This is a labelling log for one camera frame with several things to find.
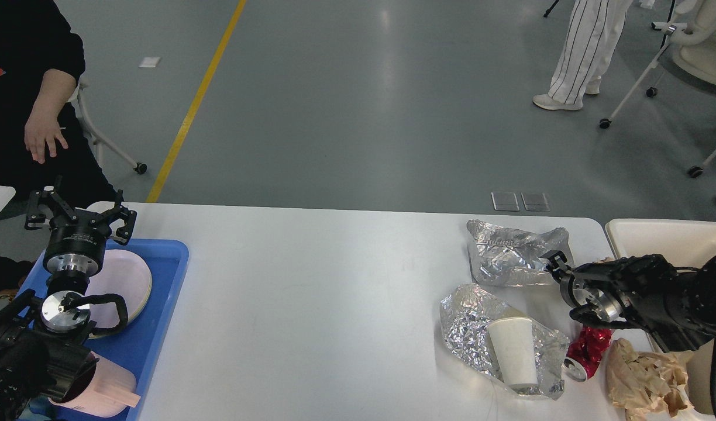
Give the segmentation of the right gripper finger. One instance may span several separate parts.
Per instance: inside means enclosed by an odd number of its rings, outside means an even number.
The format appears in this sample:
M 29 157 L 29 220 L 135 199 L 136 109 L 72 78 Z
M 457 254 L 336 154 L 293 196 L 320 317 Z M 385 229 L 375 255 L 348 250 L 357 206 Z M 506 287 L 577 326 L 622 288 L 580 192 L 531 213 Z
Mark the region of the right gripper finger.
M 577 307 L 571 309 L 570 318 L 575 322 L 582 323 L 586 327 L 596 329 L 611 329 L 611 330 L 626 330 L 626 329 L 641 329 L 644 330 L 644 325 L 641 323 L 628 318 L 625 322 L 605 322 L 590 308 L 590 307 Z
M 567 281 L 572 278 L 572 268 L 567 264 L 567 258 L 563 251 L 546 251 L 539 259 L 543 261 L 545 271 L 555 281 Z

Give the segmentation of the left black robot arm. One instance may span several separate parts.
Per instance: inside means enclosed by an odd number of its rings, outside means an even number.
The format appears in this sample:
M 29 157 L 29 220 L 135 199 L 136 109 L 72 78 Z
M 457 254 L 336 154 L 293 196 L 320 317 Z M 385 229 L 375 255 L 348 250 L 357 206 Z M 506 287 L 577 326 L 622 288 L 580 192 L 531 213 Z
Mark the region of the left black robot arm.
M 123 205 L 122 190 L 102 213 L 72 207 L 60 184 L 29 195 L 24 228 L 50 231 L 42 262 L 50 276 L 45 298 L 27 289 L 0 310 L 0 420 L 17 419 L 38 395 L 56 402 L 75 395 L 98 372 L 89 336 L 128 325 L 122 295 L 86 291 L 103 269 L 107 241 L 130 241 L 136 212 Z

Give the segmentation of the seated person's hand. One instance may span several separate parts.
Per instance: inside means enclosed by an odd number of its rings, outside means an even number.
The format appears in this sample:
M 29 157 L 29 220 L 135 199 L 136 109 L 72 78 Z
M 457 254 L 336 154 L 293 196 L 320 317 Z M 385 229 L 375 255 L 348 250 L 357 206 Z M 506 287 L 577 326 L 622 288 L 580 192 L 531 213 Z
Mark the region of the seated person's hand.
M 58 150 L 68 149 L 66 137 L 57 120 L 58 114 L 48 109 L 32 109 L 25 125 L 24 142 L 32 160 L 45 163 L 47 157 L 54 158 Z

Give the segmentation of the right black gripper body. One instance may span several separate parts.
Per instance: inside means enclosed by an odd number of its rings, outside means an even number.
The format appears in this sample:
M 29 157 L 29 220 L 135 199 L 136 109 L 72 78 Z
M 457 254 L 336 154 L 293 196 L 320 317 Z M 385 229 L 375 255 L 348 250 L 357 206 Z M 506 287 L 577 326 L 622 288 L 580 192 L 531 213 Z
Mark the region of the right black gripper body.
M 605 322 L 625 322 L 619 274 L 617 266 L 572 267 L 572 278 L 560 281 L 561 296 L 572 309 L 590 307 Z

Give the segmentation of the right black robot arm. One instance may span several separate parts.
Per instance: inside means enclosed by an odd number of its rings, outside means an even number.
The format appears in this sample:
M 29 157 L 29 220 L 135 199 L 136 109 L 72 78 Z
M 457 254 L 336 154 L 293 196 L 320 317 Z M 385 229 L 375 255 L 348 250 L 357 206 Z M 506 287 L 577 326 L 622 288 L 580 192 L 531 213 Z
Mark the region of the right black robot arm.
M 716 256 L 702 267 L 676 267 L 659 254 L 570 267 L 562 251 L 551 250 L 542 261 L 575 322 L 641 329 L 664 352 L 697 351 L 713 342 L 710 401 L 716 418 Z

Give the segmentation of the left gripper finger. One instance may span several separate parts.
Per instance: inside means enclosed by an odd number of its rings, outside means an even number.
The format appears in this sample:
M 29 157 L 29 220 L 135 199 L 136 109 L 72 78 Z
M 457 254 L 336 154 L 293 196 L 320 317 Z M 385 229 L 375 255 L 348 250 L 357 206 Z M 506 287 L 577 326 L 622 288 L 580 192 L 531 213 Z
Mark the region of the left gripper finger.
M 119 189 L 112 208 L 89 218 L 91 229 L 122 246 L 130 242 L 137 219 L 136 211 L 123 205 L 124 199 L 123 190 Z
M 72 223 L 72 207 L 61 197 L 61 182 L 62 176 L 58 175 L 53 186 L 31 192 L 26 206 L 26 231 L 43 227 L 54 230 Z

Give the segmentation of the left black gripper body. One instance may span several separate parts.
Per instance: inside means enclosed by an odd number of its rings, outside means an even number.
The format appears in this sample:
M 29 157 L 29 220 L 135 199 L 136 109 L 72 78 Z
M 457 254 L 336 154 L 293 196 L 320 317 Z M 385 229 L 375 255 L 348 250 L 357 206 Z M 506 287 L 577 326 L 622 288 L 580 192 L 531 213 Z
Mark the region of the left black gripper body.
M 43 256 L 43 267 L 56 274 L 62 270 L 77 270 L 92 277 L 104 263 L 108 227 L 66 225 L 51 229 Z

